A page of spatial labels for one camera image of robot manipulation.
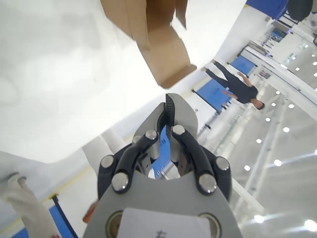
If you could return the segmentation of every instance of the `cardboard box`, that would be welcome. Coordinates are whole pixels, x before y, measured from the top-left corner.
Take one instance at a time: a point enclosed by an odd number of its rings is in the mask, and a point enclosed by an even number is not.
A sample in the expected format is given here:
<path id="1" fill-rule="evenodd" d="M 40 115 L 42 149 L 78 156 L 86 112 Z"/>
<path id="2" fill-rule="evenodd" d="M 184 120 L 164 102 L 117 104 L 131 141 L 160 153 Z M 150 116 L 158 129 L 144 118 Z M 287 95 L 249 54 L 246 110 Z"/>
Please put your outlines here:
<path id="1" fill-rule="evenodd" d="M 170 88 L 196 70 L 170 26 L 174 12 L 186 27 L 187 0 L 100 0 L 108 19 L 134 39 L 156 82 Z"/>

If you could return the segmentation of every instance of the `black pants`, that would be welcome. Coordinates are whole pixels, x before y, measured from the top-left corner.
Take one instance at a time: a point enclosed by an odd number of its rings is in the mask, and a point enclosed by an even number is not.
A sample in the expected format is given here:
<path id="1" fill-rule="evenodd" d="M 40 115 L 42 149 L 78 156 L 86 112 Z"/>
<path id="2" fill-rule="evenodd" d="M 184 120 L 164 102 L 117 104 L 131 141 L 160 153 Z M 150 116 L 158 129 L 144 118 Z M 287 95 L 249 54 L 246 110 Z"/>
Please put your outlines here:
<path id="1" fill-rule="evenodd" d="M 236 77 L 230 73 L 223 65 L 221 65 L 218 62 L 215 62 L 215 66 L 224 74 L 224 77 L 227 80 L 224 80 L 220 77 L 218 77 L 217 75 L 215 75 L 211 70 L 207 69 L 206 73 L 212 78 L 215 79 L 220 85 L 222 85 L 223 87 L 229 87 L 229 82 L 228 81 L 232 81 L 233 79 L 235 79 Z"/>

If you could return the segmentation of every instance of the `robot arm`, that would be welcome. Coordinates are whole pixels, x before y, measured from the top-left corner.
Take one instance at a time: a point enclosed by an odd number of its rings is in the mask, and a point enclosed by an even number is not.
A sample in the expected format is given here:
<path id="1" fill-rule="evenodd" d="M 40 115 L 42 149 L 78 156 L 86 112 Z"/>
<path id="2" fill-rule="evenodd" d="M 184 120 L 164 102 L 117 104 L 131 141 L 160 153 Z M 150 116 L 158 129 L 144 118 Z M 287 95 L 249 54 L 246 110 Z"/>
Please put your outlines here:
<path id="1" fill-rule="evenodd" d="M 178 179 L 153 180 L 147 175 L 159 157 L 164 126 L 172 162 L 188 173 Z M 84 238 L 117 237 L 126 208 L 207 218 L 211 237 L 242 238 L 228 204 L 232 189 L 229 163 L 198 144 L 197 127 L 196 114 L 188 103 L 177 94 L 167 94 L 166 103 L 159 104 L 141 124 L 132 143 L 102 159 L 100 201 Z M 181 155 L 184 164 L 179 162 Z"/>

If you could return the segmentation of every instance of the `recessed ceiling light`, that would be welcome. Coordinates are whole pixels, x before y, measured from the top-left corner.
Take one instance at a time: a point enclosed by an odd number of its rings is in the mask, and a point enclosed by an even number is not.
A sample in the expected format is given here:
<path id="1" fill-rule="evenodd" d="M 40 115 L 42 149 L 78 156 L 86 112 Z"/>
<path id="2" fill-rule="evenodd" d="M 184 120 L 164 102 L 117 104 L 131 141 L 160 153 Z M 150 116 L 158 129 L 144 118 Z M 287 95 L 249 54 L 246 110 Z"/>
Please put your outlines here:
<path id="1" fill-rule="evenodd" d="M 263 222 L 264 222 L 264 217 L 261 216 L 261 215 L 255 215 L 255 216 L 254 216 L 254 220 L 255 220 L 257 223 L 263 223 Z"/>
<path id="2" fill-rule="evenodd" d="M 304 226 L 308 231 L 311 231 L 311 232 L 317 231 L 317 223 L 313 220 L 305 221 Z"/>
<path id="3" fill-rule="evenodd" d="M 280 167 L 282 165 L 282 162 L 280 160 L 275 160 L 274 165 Z"/>
<path id="4" fill-rule="evenodd" d="M 249 165 L 246 165 L 246 166 L 244 167 L 244 169 L 245 169 L 246 171 L 250 171 L 250 170 L 251 170 L 251 167 L 250 167 Z"/>

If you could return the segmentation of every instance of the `white label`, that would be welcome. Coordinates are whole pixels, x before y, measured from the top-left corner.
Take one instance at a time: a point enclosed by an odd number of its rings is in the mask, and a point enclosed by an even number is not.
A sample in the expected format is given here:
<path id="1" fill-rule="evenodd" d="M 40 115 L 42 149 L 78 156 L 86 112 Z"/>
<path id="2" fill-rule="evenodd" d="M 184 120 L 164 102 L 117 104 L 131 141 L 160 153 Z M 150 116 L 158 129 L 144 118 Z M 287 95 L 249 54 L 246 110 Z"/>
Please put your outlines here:
<path id="1" fill-rule="evenodd" d="M 209 221 L 196 216 L 126 208 L 117 238 L 210 238 Z"/>

